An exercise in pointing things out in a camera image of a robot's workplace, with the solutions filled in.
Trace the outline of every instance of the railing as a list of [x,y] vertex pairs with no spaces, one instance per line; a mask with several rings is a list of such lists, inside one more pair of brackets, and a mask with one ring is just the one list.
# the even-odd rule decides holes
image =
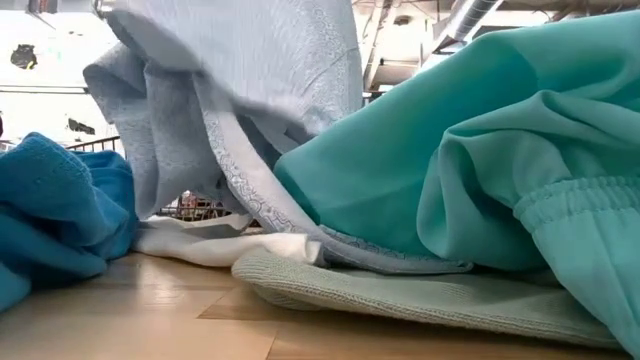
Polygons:
[[[105,139],[90,141],[82,144],[71,145],[67,150],[96,152],[111,150],[126,158],[124,146],[120,136],[112,136]],[[190,192],[182,194],[171,204],[163,207],[157,213],[159,216],[169,216],[183,221],[200,221],[229,215],[230,212],[222,207],[222,204],[198,198]]]

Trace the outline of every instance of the blue towel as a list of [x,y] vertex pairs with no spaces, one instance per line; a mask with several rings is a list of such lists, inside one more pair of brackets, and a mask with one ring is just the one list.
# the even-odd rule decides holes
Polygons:
[[104,272],[131,246],[134,214],[117,153],[72,153],[33,133],[0,155],[0,311],[32,288]]

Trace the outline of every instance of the teal fabric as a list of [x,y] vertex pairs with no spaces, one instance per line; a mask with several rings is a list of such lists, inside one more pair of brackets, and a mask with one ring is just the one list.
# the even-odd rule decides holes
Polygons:
[[544,269],[640,357],[640,12],[485,35],[286,154],[318,224]]

